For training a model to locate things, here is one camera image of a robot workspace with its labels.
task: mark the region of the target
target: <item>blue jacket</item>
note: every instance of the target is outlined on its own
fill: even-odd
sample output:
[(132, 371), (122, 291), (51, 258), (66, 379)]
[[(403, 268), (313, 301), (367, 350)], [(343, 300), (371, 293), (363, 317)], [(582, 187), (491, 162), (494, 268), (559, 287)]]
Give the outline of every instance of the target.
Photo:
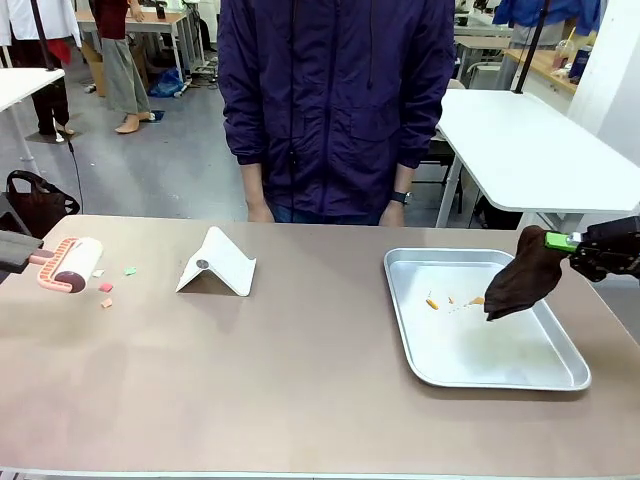
[[(535, 27), (540, 19), (544, 0), (502, 0), (493, 23), (517, 23), (523, 27)], [(570, 18), (577, 18), (576, 33), (589, 35), (600, 28), (600, 0), (551, 0), (545, 25), (553, 25)]]
[(453, 17), (454, 0), (222, 0), (227, 142), (241, 165), (262, 163), (267, 199), (381, 212), (397, 164), (416, 168), (435, 133)]

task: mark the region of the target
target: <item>red cloth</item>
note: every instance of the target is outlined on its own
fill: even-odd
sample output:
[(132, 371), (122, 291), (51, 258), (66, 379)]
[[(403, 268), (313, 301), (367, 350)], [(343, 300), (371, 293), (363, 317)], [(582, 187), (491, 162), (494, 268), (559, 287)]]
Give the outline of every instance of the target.
[(96, 0), (95, 20), (102, 38), (122, 40), (125, 37), (128, 9), (128, 0)]
[(54, 40), (47, 40), (47, 47), (49, 47), (49, 51), (58, 57), (62, 63), (65, 65), (71, 63), (71, 49), (63, 39), (56, 38)]

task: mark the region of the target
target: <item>metal tray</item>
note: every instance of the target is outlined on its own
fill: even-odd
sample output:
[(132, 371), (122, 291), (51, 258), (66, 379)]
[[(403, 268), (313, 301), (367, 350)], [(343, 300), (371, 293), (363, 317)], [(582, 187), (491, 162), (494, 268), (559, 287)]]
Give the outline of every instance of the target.
[(589, 367), (545, 301), (494, 322), (482, 305), (469, 304), (512, 259), (497, 250), (401, 248), (385, 255), (407, 361), (421, 380), (442, 387), (589, 387)]

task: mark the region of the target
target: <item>red shirt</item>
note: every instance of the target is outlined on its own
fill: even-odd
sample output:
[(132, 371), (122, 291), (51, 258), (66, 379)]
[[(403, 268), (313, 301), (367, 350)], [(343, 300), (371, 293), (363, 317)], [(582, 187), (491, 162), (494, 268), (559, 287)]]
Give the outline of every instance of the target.
[(128, 0), (95, 0), (96, 24), (102, 38), (122, 40), (125, 37), (128, 9)]

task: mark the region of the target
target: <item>brown rag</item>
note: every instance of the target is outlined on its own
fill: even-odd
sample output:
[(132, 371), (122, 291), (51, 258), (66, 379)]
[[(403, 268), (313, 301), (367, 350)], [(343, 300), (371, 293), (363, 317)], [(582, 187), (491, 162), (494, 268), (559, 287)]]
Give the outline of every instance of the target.
[(533, 307), (558, 285), (560, 262), (569, 254), (546, 248), (546, 233), (538, 226), (522, 231), (516, 258), (495, 276), (485, 294), (488, 321)]

